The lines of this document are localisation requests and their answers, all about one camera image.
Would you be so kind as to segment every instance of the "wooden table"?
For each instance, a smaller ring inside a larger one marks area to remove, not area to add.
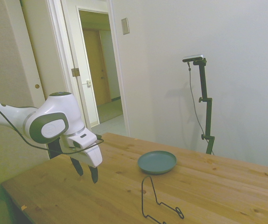
[[[96,184],[85,164],[80,177],[69,157],[60,155],[2,186],[36,224],[154,224],[141,212],[146,174],[137,160],[165,150],[177,157],[177,165],[152,176],[158,201],[179,207],[185,219],[155,203],[149,178],[145,214],[168,224],[268,224],[268,167],[110,133],[103,139]]]

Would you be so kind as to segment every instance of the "black metal stand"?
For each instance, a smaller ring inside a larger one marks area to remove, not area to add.
[[[206,127],[205,127],[205,135],[201,135],[201,138],[204,140],[208,140],[208,145],[206,149],[207,154],[211,154],[213,150],[213,142],[214,142],[214,136],[210,135],[210,129],[211,129],[211,122],[212,122],[212,98],[207,98],[207,90],[206,90],[206,79],[205,79],[205,69],[206,66],[206,59],[203,58],[199,61],[194,61],[193,65],[199,66],[199,72],[200,72],[200,82],[201,82],[201,92],[202,97],[199,98],[199,103],[201,101],[206,102]]]
[[[160,223],[158,220],[156,220],[155,218],[151,217],[150,215],[145,215],[145,214],[144,214],[144,211],[143,211],[143,182],[144,182],[144,180],[145,180],[147,177],[149,177],[149,178],[151,179],[152,189],[153,189],[154,196],[155,196],[155,198],[156,198],[156,202],[157,202],[157,204],[158,204],[158,205],[163,204],[163,205],[167,206],[169,209],[172,209],[173,211],[175,211],[175,212],[179,215],[179,217],[180,217],[181,219],[184,219],[184,218],[185,218],[185,217],[184,217],[184,214],[182,214],[182,212],[181,212],[181,210],[180,210],[179,207],[176,207],[176,208],[174,209],[174,208],[170,207],[169,205],[165,204],[164,202],[160,202],[160,203],[158,202],[157,194],[156,194],[156,191],[155,191],[155,189],[154,189],[154,186],[153,186],[153,182],[152,182],[152,178],[151,178],[151,176],[146,176],[146,177],[142,180],[142,183],[141,183],[141,192],[142,192],[142,214],[143,214],[143,216],[144,216],[145,218],[149,217],[149,218],[151,218],[152,220],[156,221],[157,223],[162,224],[162,223]]]

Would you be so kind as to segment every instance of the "door hinge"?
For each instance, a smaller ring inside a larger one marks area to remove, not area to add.
[[[79,68],[72,69],[72,74],[73,74],[73,77],[80,76]]]

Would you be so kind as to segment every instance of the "wooden door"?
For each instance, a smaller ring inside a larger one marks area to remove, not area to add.
[[[96,105],[111,102],[103,49],[98,30],[83,30]]]

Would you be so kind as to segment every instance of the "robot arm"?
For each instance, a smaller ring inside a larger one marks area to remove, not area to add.
[[[0,111],[29,139],[48,144],[60,137],[64,154],[92,168],[102,162],[101,151],[95,144],[97,137],[85,127],[78,103],[71,93],[53,93],[40,108],[0,104]],[[0,125],[13,128],[1,114]]]

